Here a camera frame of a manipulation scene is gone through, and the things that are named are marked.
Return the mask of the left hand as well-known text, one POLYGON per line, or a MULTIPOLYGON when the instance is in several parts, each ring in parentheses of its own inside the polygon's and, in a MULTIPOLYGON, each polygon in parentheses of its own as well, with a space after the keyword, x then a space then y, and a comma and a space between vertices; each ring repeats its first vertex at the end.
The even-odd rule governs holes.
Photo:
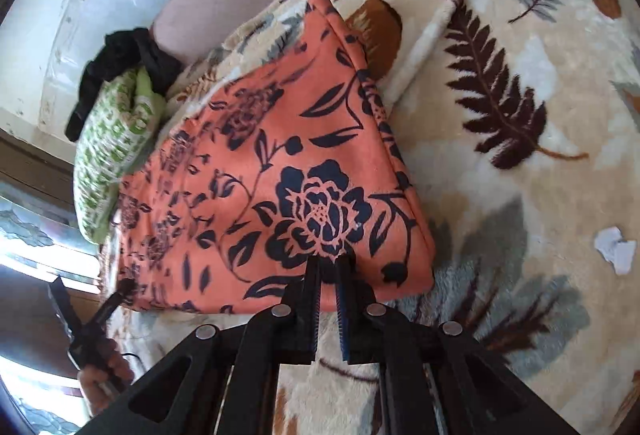
MULTIPOLYGON (((107 366, 116 377, 119 377, 126 385, 130 385, 134 381, 134 373, 130 368, 130 364, 122 357, 114 340, 108 339, 107 343, 108 355, 110 355, 107 360, 107 366)), ((78 372, 77 378, 90 415, 94 417, 110 405, 112 400, 102 389, 102 385, 110 379, 110 375, 107 372, 95 366, 87 365, 78 372)))

